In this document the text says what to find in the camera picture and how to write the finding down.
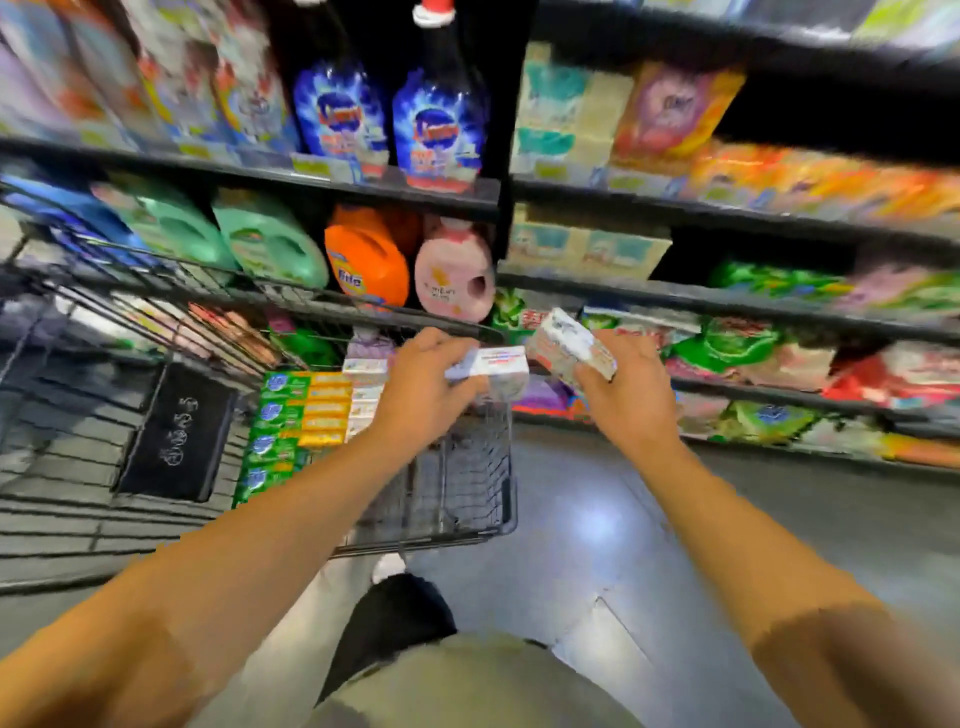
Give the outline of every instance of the product label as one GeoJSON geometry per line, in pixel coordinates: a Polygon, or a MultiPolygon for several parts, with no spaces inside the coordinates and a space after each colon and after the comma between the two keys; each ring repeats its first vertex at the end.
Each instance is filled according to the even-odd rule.
{"type": "Polygon", "coordinates": [[[414,186],[465,191],[480,172],[482,104],[426,86],[422,72],[413,73],[394,99],[397,163],[414,186]]]}
{"type": "Polygon", "coordinates": [[[294,106],[312,154],[347,160],[364,176],[382,174],[390,158],[383,107],[363,71],[304,71],[294,86],[294,106]]]}

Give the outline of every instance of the orange detergent bottle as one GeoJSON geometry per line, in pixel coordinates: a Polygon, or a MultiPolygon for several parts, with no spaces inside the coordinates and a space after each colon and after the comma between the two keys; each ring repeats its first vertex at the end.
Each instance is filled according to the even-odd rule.
{"type": "Polygon", "coordinates": [[[374,303],[406,303],[407,260],[375,209],[337,205],[324,244],[333,275],[345,293],[374,303]]]}

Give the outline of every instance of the shiny floor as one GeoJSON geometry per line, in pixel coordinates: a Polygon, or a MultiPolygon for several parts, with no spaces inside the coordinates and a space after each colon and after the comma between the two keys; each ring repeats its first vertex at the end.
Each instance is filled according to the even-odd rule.
{"type": "MultiPolygon", "coordinates": [[[[960,478],[700,449],[757,506],[960,659],[960,478]]],[[[462,630],[550,645],[647,728],[794,726],[639,477],[598,436],[518,426],[519,527],[410,554],[462,630]]],[[[297,728],[376,557],[329,563],[195,726],[297,728]]],[[[0,599],[4,652],[83,592],[0,599]]]]}

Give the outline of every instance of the person's right hand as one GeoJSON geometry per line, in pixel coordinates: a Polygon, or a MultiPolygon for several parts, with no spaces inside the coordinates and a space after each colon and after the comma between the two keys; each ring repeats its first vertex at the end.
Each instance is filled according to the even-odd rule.
{"type": "Polygon", "coordinates": [[[606,381],[587,364],[574,370],[600,431],[628,457],[637,449],[675,448],[677,400],[650,336],[594,331],[616,359],[616,374],[606,381]]]}

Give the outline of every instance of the shopping cart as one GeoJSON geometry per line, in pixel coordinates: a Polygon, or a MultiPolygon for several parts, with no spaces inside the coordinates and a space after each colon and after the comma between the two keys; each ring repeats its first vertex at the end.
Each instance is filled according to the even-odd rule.
{"type": "MultiPolygon", "coordinates": [[[[296,317],[341,356],[355,326],[397,344],[424,326],[501,341],[161,255],[141,268],[82,231],[25,229],[0,279],[0,595],[103,583],[231,507],[263,374],[323,368],[280,346],[265,311],[296,317]],[[184,414],[190,441],[164,440],[164,418],[184,414]]],[[[510,532],[510,444],[509,407],[472,408],[397,474],[334,556],[510,532]]]]}

